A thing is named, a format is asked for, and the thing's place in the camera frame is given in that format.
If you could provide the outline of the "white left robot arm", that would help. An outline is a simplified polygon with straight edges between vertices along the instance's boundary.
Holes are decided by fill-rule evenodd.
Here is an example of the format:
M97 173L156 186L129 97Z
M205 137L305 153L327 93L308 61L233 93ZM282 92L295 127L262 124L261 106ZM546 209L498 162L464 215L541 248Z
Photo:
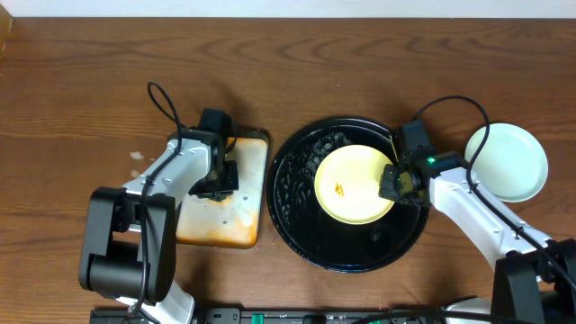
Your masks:
M190 194L213 198L238 188L225 161L225 130L184 130L141 175L120 188L99 187L86 216L79 283L128 305L150 323L190 323L194 298L175 282L176 209Z

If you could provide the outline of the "mint green plate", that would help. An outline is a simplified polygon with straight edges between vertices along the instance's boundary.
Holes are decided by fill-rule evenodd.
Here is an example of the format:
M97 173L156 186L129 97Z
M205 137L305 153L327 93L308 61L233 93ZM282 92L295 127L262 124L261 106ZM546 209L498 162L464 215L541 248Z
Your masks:
M509 123L493 123L481 144L485 129L468 140L464 157L479 154L473 171L484 186L503 202L519 203L536 196L548 177L548 160L540 142L528 131Z

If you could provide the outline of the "pale yellow plate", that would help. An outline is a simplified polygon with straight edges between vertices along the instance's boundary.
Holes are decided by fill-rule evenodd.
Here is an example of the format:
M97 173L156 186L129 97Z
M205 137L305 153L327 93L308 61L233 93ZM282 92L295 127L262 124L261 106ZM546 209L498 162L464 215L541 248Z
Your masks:
M394 202L379 196L383 171L392 161L365 145L348 145L328 154L314 176L320 207L333 219L364 225L386 215Z

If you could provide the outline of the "green and yellow sponge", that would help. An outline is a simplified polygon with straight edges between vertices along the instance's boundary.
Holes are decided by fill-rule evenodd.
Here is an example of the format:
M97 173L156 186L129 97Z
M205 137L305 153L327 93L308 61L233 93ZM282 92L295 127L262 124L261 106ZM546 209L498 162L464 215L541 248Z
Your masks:
M215 196L211 197L209 201L212 203L226 204L231 201L232 197L233 197L232 194L216 194Z

